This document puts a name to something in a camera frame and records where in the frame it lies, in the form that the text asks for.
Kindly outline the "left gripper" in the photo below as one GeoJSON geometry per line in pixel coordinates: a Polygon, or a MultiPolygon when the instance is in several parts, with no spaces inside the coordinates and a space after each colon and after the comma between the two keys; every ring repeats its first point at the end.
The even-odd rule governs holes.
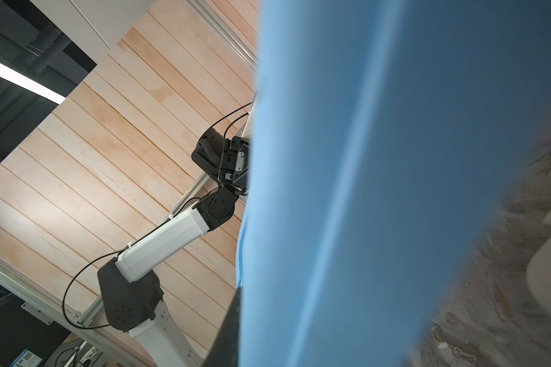
{"type": "Polygon", "coordinates": [[[231,187],[238,195],[248,194],[249,139],[238,135],[228,139],[209,128],[199,138],[191,158],[219,185],[231,187]]]}

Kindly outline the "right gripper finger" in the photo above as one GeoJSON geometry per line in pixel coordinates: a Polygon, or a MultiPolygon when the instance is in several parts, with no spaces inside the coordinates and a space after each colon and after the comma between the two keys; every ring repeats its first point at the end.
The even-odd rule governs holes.
{"type": "Polygon", "coordinates": [[[238,288],[203,367],[238,367],[242,288],[238,288]]]}

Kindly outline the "blue plastic bin lid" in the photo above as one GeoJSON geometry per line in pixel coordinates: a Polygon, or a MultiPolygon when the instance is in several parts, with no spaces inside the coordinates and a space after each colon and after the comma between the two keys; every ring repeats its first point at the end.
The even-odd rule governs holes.
{"type": "Polygon", "coordinates": [[[264,1],[241,366],[400,366],[551,124],[551,1],[264,1]]]}

